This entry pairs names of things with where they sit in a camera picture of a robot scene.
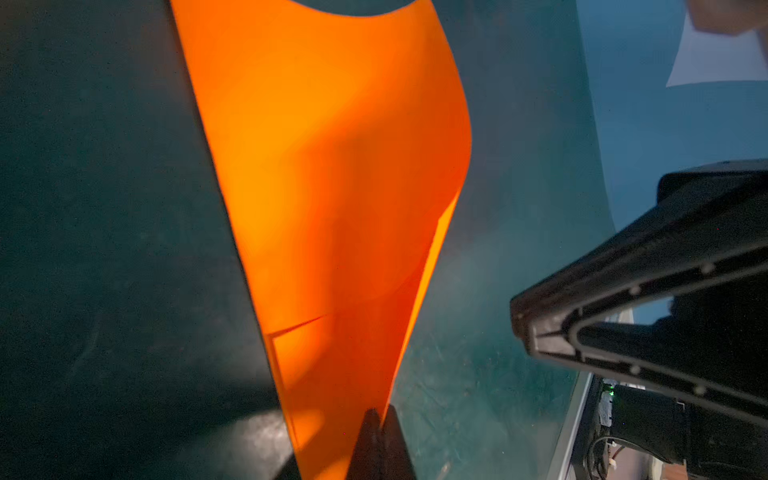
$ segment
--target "blue surface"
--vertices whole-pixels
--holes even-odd
[[[655,205],[663,174],[768,157],[768,82],[665,87],[683,2],[578,0],[578,17],[617,229]]]
[[[392,403],[419,478],[543,478],[576,372],[525,353],[508,303],[614,231],[576,5],[435,7],[472,162]]]

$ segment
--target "white paper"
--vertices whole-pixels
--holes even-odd
[[[698,31],[685,15],[668,87],[708,81],[766,81],[768,62],[755,31],[738,36]]]

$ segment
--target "orange sheet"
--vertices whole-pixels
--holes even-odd
[[[429,0],[368,18],[171,4],[296,460],[343,478],[469,163],[448,42]]]

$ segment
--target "orange paper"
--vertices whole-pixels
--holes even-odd
[[[469,163],[448,42],[429,0],[367,18],[171,3],[296,460],[343,478]]]

